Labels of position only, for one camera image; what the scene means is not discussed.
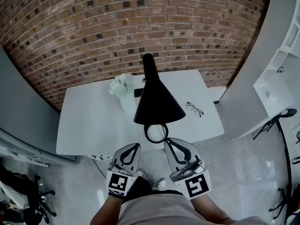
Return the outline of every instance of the person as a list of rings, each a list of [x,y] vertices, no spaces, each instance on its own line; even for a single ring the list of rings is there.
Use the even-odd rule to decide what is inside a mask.
[[[174,190],[164,190],[161,179],[152,190],[142,173],[122,199],[109,195],[90,225],[267,225],[259,217],[231,219],[206,194],[187,200]]]

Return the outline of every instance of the white vase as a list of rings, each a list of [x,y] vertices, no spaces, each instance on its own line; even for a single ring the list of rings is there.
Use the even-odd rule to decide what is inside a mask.
[[[134,118],[136,112],[136,103],[133,92],[123,95],[119,99],[124,113],[128,117]]]

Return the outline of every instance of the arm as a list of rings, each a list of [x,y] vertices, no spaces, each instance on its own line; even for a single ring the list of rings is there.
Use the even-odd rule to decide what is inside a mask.
[[[224,225],[230,225],[236,222],[220,209],[206,194],[192,199],[191,202],[195,210],[209,222]]]
[[[123,200],[108,196],[103,206],[90,222],[90,225],[115,225],[118,222]]]

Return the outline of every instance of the cable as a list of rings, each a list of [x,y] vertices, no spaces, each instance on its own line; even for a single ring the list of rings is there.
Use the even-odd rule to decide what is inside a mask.
[[[102,172],[102,171],[100,170],[100,168],[98,167],[96,161],[95,161],[94,159],[93,159],[93,161],[94,161],[94,164],[96,165],[97,169],[102,173],[103,177],[105,177],[105,175],[103,174],[103,172]]]

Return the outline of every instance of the white flowers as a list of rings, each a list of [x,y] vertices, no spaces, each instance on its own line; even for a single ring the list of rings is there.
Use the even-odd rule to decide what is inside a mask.
[[[123,73],[120,76],[116,76],[110,84],[109,93],[118,97],[125,96],[135,90],[133,82],[134,76],[131,73]]]

